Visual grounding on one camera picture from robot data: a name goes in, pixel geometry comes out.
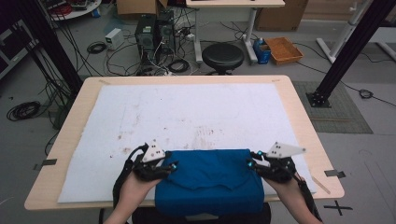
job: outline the floor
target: floor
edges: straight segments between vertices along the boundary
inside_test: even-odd
[[[302,21],[297,32],[257,32],[256,36],[286,36],[304,54],[300,63],[326,72],[331,64],[318,54],[323,55],[316,43],[317,37],[332,43],[344,27],[342,21]],[[94,19],[89,15],[71,20],[68,23],[81,53],[86,57],[87,48],[94,41],[104,41],[104,36],[113,28],[123,29],[126,34],[134,33],[135,22],[121,20],[113,11]],[[218,22],[202,23],[202,39],[212,41],[235,40],[234,31]],[[237,25],[245,29],[246,24]],[[62,34],[59,38],[75,63],[73,48]],[[186,60],[191,61],[192,69],[180,75],[203,75],[210,69],[202,64],[200,68],[193,62],[191,43],[184,47]],[[396,104],[396,62],[389,59],[376,44],[369,43],[362,51],[373,61],[361,54],[347,71],[343,81],[355,88],[372,91],[375,97]],[[102,75],[105,53],[90,55],[88,62]],[[137,62],[135,46],[121,50],[111,59],[111,63],[128,67]],[[113,66],[113,71],[124,72]],[[81,76],[88,76],[83,67]],[[234,75],[287,75],[291,80],[321,81],[323,73],[297,63],[276,66],[273,63],[250,65],[245,61],[233,71]],[[45,147],[57,130],[46,116],[36,119],[9,121],[8,110],[14,105],[37,100],[44,104],[48,97],[41,91],[46,81],[31,58],[26,57],[3,79],[0,80],[0,223],[94,223],[98,221],[98,209],[33,212],[24,209],[24,201],[35,182],[38,171],[35,165],[46,159]],[[394,148],[396,146],[396,107],[376,99],[361,99],[359,95],[346,88],[354,103],[374,131],[374,134],[318,133],[320,141],[332,162],[334,169],[343,171],[346,177],[340,181],[345,197],[334,200],[316,201],[320,215],[325,223],[396,223],[396,165]],[[325,208],[325,205],[344,206],[350,209]],[[281,203],[271,203],[273,223],[293,223],[292,217]]]

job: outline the blue towel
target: blue towel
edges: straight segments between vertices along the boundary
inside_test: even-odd
[[[249,152],[248,149],[173,151],[163,165],[178,161],[177,170],[157,185],[155,206],[173,217],[260,212],[264,190],[261,178],[248,169]]]

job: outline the white paper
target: white paper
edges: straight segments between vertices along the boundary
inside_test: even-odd
[[[267,151],[274,142],[297,146],[274,84],[104,86],[70,162],[59,203],[112,201],[125,160],[153,139],[164,150]],[[315,192],[304,157],[293,159]],[[275,194],[266,183],[264,189]],[[151,190],[147,199],[153,198]]]

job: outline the black stool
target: black stool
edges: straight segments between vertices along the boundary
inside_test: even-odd
[[[216,71],[206,74],[207,76],[215,73],[219,75],[230,75],[227,70],[234,70],[244,61],[244,52],[230,44],[213,44],[204,49],[202,59],[209,67]]]

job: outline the gray mat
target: gray mat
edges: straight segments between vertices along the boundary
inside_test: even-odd
[[[318,133],[373,133],[342,84],[329,98],[331,108],[311,107],[308,102],[305,94],[314,92],[319,82],[293,82],[293,85]]]

